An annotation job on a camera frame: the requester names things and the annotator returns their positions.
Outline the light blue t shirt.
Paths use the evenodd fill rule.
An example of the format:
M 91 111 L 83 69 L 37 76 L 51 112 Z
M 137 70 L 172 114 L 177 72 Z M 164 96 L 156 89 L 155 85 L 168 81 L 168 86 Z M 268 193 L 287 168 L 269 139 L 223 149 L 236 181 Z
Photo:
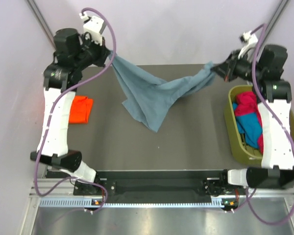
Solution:
M 122 103 L 129 114 L 149 130 L 158 132 L 170 107 L 180 98 L 211 85 L 216 76 L 208 62 L 193 76 L 166 81 L 116 55 L 115 76 L 126 96 Z

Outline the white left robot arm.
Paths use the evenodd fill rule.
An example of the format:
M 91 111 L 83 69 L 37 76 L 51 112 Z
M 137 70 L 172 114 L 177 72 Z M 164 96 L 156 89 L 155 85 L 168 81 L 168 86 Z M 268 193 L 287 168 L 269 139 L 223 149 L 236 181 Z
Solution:
M 67 144 L 70 110 L 76 94 L 76 84 L 90 65 L 104 67 L 109 50 L 105 47 L 101 29 L 86 29 L 79 34 L 74 28 L 63 28 L 54 36 L 53 61 L 44 75 L 45 112 L 43 131 L 32 161 L 57 168 L 73 177 L 85 180 L 90 194 L 101 190 L 96 171 L 82 160 L 82 154 L 70 150 Z

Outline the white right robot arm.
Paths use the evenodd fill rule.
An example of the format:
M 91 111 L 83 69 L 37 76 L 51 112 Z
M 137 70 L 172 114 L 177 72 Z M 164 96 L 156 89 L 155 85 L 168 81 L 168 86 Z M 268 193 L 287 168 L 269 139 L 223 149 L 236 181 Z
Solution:
M 261 167 L 228 170 L 219 181 L 219 188 L 229 194 L 237 186 L 250 188 L 287 189 L 294 186 L 294 141 L 290 132 L 292 91 L 282 79 L 287 50 L 279 45 L 266 45 L 259 59 L 248 61 L 247 53 L 256 44 L 230 53 L 212 71 L 230 82 L 241 78 L 253 83 L 256 103 L 263 128 L 263 158 Z

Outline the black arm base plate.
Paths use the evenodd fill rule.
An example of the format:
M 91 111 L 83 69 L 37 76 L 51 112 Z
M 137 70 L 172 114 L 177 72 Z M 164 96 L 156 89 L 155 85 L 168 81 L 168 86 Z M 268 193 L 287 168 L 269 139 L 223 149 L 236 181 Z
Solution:
M 94 183 L 107 189 L 110 195 L 123 195 L 125 193 L 178 193 L 191 192 L 198 195 L 219 196 L 227 193 L 239 193 L 241 186 L 227 185 L 219 178 L 95 178 Z

